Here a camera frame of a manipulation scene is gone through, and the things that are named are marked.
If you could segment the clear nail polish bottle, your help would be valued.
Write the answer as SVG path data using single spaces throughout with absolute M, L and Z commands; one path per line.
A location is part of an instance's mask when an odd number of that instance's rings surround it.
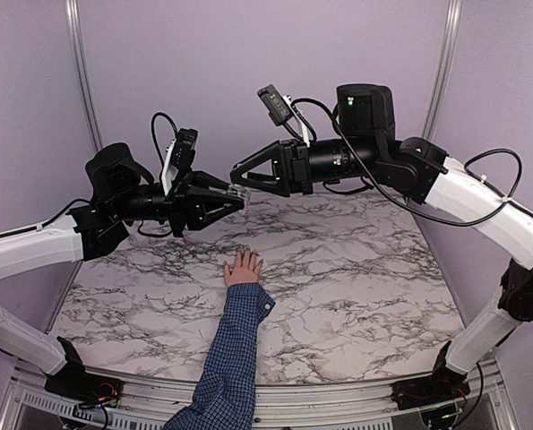
M 251 200 L 251 191 L 248 188 L 242 185 L 231 184 L 227 189 L 227 193 L 243 201 L 243 208 L 240 210 L 242 213 L 248 211 Z

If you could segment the person's bare hand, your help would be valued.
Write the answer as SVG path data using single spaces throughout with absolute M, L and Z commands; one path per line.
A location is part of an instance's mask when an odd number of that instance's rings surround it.
M 262 271 L 263 260 L 258 260 L 255 250 L 237 251 L 233 263 L 224 262 L 224 282 L 226 288 L 239 284 L 258 283 Z

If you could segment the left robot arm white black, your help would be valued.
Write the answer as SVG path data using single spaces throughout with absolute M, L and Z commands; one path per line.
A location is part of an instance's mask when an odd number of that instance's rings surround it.
M 168 223 L 170 233 L 200 231 L 241 211 L 249 194 L 191 168 L 193 145 L 172 142 L 159 181 L 118 142 L 100 150 L 85 170 L 91 199 L 76 199 L 55 217 L 0 233 L 0 280 L 56 263 L 113 253 L 135 221 Z M 0 305 L 0 350 L 36 366 L 47 391 L 83 399 L 104 381 L 89 374 L 73 344 L 39 331 Z

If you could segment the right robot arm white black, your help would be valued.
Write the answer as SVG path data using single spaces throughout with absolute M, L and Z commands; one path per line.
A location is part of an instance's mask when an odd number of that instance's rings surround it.
M 452 400 L 469 393 L 467 374 L 521 324 L 533 321 L 533 212 L 474 174 L 433 143 L 395 136 L 391 90 L 350 83 L 337 88 L 337 104 L 327 110 L 335 137 L 320 140 L 298 111 L 296 100 L 273 86 L 258 91 L 272 122 L 299 130 L 236 164 L 231 180 L 266 193 L 310 194 L 315 184 L 330 187 L 359 177 L 368 188 L 417 213 L 420 205 L 443 212 L 442 223 L 472 227 L 511 257 L 493 300 L 440 350 L 432 373 L 392 386 L 400 409 Z

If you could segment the blue checked shirt forearm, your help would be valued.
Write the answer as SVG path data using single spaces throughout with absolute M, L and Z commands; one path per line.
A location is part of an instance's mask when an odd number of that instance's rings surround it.
M 166 429 L 250 429 L 256 402 L 257 334 L 275 301 L 258 283 L 228 288 L 223 315 L 189 406 Z

